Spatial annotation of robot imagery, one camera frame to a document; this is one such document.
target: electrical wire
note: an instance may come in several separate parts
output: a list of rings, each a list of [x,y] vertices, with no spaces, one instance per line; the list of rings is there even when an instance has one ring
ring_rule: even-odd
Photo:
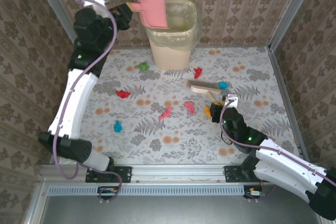
[[[84,168],[87,168],[89,170],[92,170],[96,173],[103,173],[103,174],[112,174],[114,176],[116,176],[118,178],[118,183],[119,183],[119,186],[118,186],[118,189],[117,191],[114,193],[114,195],[109,199],[109,200],[113,200],[116,198],[116,196],[119,194],[120,190],[121,190],[121,186],[122,186],[122,179],[120,177],[120,175],[118,173],[115,173],[115,172],[107,172],[107,171],[101,171],[101,170],[97,170],[97,169],[94,169],[94,168],[91,168],[87,165],[84,165],[84,164],[80,164],[80,166],[84,167]],[[98,198],[103,201],[103,199],[101,198],[101,193],[106,190],[106,189],[110,189],[109,187],[104,187],[104,188],[101,188],[100,191],[99,191],[99,194],[98,194]]]
[[[246,195],[247,197],[251,198],[251,199],[254,199],[255,201],[256,201],[256,200],[257,200],[257,201],[260,201],[260,200],[267,199],[269,196],[271,196],[271,195],[274,193],[274,191],[275,191],[276,188],[277,188],[277,185],[274,185],[274,187],[272,188],[272,190],[271,190],[267,195],[265,195],[265,196],[263,196],[263,197],[260,197],[260,198],[255,198],[255,197],[253,197],[252,195],[247,194],[247,193],[245,193],[245,195]]]
[[[69,100],[71,98],[71,95],[72,93],[74,92],[75,90],[75,87],[76,87],[76,84],[78,83],[78,81],[80,80],[80,78],[82,78],[92,67],[94,67],[100,60],[102,60],[112,49],[113,45],[114,45],[114,42],[116,41],[117,39],[117,32],[118,32],[118,28],[117,28],[117,23],[114,19],[114,17],[112,16],[112,14],[110,13],[110,11],[103,5],[99,4],[98,2],[96,1],[93,1],[93,0],[76,0],[76,2],[90,2],[92,4],[95,4],[97,6],[99,6],[100,8],[102,8],[103,10],[105,10],[110,19],[111,19],[111,22],[112,22],[112,25],[113,25],[113,37],[112,37],[112,40],[111,40],[111,43],[110,45],[106,48],[106,50],[93,62],[91,63],[78,77],[77,79],[74,81],[74,83],[72,84],[70,90],[69,90],[69,93],[65,99],[65,102],[64,102],[64,106],[62,108],[62,111],[61,111],[61,114],[60,114],[60,117],[59,117],[59,121],[58,121],[58,125],[57,125],[57,128],[56,128],[56,132],[55,132],[55,135],[54,135],[54,140],[53,140],[53,149],[52,149],[52,154],[54,156],[54,160],[55,160],[55,165],[57,167],[57,169],[59,170],[59,172],[63,175],[63,177],[67,180],[71,180],[71,179],[74,179],[77,174],[78,174],[78,169],[79,169],[79,166],[78,166],[78,163],[76,163],[76,170],[75,170],[75,173],[72,175],[72,176],[68,176],[62,169],[62,167],[60,166],[59,164],[59,160],[58,160],[58,157],[57,157],[57,137],[59,135],[59,131],[60,129],[62,128],[62,122],[63,122],[63,118],[64,118],[64,115],[65,115],[65,111],[66,111],[66,108],[68,106],[68,103],[69,103]]]
[[[260,181],[260,184],[261,184],[261,189],[262,189],[263,191],[265,191],[265,187],[264,187],[264,181],[263,181],[263,180],[261,180],[261,181]]]
[[[234,101],[233,100],[229,100],[229,102],[223,107],[222,111],[221,111],[221,116],[219,118],[219,125],[220,125],[220,129],[222,130],[222,133],[233,143],[237,144],[237,145],[241,145],[241,146],[244,146],[244,147],[250,147],[250,148],[255,148],[255,149],[266,149],[266,150],[269,150],[269,151],[273,151],[273,152],[276,152],[277,154],[279,155],[283,155],[285,156],[286,158],[288,158],[289,160],[297,163],[298,165],[302,166],[303,168],[307,169],[308,171],[312,172],[313,174],[316,174],[318,175],[319,177],[323,178],[324,180],[328,181],[331,185],[333,185],[334,187],[336,187],[336,183],[334,181],[332,181],[330,178],[327,178],[326,176],[324,176],[323,174],[321,174],[320,172],[318,172],[317,170],[311,168],[310,166],[296,160],[295,158],[293,158],[292,156],[288,155],[287,153],[284,153],[282,152],[281,150],[278,150],[278,149],[275,149],[275,148],[272,148],[272,147],[268,147],[268,146],[259,146],[259,145],[251,145],[251,144],[243,144],[243,143],[240,143],[236,140],[234,140],[232,137],[230,137],[227,132],[225,131],[224,129],[224,126],[223,126],[223,115],[224,115],[224,112],[225,110],[228,108],[228,106],[233,103]]]
[[[227,143],[227,142],[224,140],[224,138],[223,138],[223,133],[222,133],[222,132],[220,133],[220,137],[221,137],[221,139],[223,140],[224,143],[226,143],[227,145],[232,145],[232,142]]]

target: fern leaf pattern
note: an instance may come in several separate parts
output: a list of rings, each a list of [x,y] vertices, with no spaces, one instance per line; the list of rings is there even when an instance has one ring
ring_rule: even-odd
[[[159,70],[150,49],[114,50],[90,93],[80,137],[118,164],[241,163],[246,155],[225,145],[218,124],[204,113],[211,105],[208,96],[187,86],[200,67],[201,81],[229,85],[215,96],[218,101],[237,93],[245,123],[298,154],[266,48],[196,48],[190,59],[185,69]],[[135,67],[142,62],[148,70]],[[116,90],[131,94],[122,99]],[[186,101],[193,102],[194,114],[184,107]],[[170,116],[160,120],[167,107]]]

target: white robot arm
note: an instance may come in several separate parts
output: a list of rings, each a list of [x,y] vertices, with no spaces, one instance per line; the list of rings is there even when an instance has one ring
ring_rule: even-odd
[[[73,26],[78,37],[69,63],[66,90],[48,132],[41,132],[38,140],[52,153],[57,152],[57,156],[73,159],[97,171],[112,172],[113,158],[97,152],[90,141],[79,139],[80,123],[117,30],[130,28],[133,12],[126,3],[121,4],[109,10],[112,18],[99,8],[99,5],[104,7],[104,0],[85,0],[84,5],[91,2],[97,4],[93,9],[83,8],[75,14]]]
[[[222,109],[222,132],[249,156],[240,165],[245,182],[253,178],[278,185],[302,198],[320,216],[336,218],[336,168],[326,170],[286,151],[262,132],[248,127],[231,101]]]

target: black rubber base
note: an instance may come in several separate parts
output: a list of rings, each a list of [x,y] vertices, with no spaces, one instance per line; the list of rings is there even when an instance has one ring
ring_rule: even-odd
[[[118,173],[123,183],[130,183],[132,178],[132,166],[115,166],[114,172]],[[87,170],[86,183],[118,183],[118,178],[112,174],[97,173]]]
[[[111,199],[113,195],[118,190],[118,186],[100,186],[97,189],[97,194],[100,193],[100,198],[104,200]]]
[[[236,182],[260,182],[254,174],[253,177],[248,179],[242,174],[242,169],[239,165],[228,165],[224,166],[225,181],[227,183]]]

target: gray metal panel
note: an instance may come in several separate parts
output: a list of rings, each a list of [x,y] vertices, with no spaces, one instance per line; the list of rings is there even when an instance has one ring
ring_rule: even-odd
[[[27,210],[27,214],[26,214],[24,224],[30,224],[31,221],[33,220],[34,216],[42,214],[42,211],[43,211],[44,206],[45,206],[45,201],[43,202],[43,206],[39,206],[39,204],[41,202],[40,195],[42,193],[41,192],[42,187],[43,187],[42,185],[37,185],[35,187],[33,196],[31,197],[29,208]]]
[[[137,185],[220,185],[225,183],[224,166],[218,165],[130,165],[132,182]],[[74,174],[75,165],[63,165],[66,174]],[[74,180],[64,179],[55,165],[43,165],[40,170],[39,183],[49,185],[87,185],[85,182],[87,169],[80,167]],[[111,183],[99,184],[109,186]]]
[[[277,188],[265,201],[241,196],[127,196],[100,204],[94,196],[48,197],[42,222],[82,223],[258,223],[318,224],[320,218],[299,197]]]
[[[47,196],[97,196],[99,187],[100,186],[50,186]],[[124,184],[118,196],[238,196],[244,194],[244,186],[240,185],[144,186]]]
[[[295,17],[297,11],[299,10],[303,0],[290,0],[285,13],[283,14],[274,34],[268,45],[270,45],[271,50],[275,50],[279,45],[281,39],[285,35],[290,23]]]
[[[290,126],[293,131],[294,139],[297,142],[297,144],[300,145],[303,159],[306,161],[309,161],[307,149],[304,145],[304,141],[303,141],[300,129],[299,129],[298,121],[296,120],[294,110],[293,110],[292,104],[289,99],[285,81],[283,80],[277,58],[275,56],[274,51],[269,51],[268,53],[269,53],[269,58],[271,60],[272,67],[274,69],[275,77],[277,78],[280,94],[282,96],[283,104],[285,106],[285,109],[288,115],[288,120],[289,120]]]

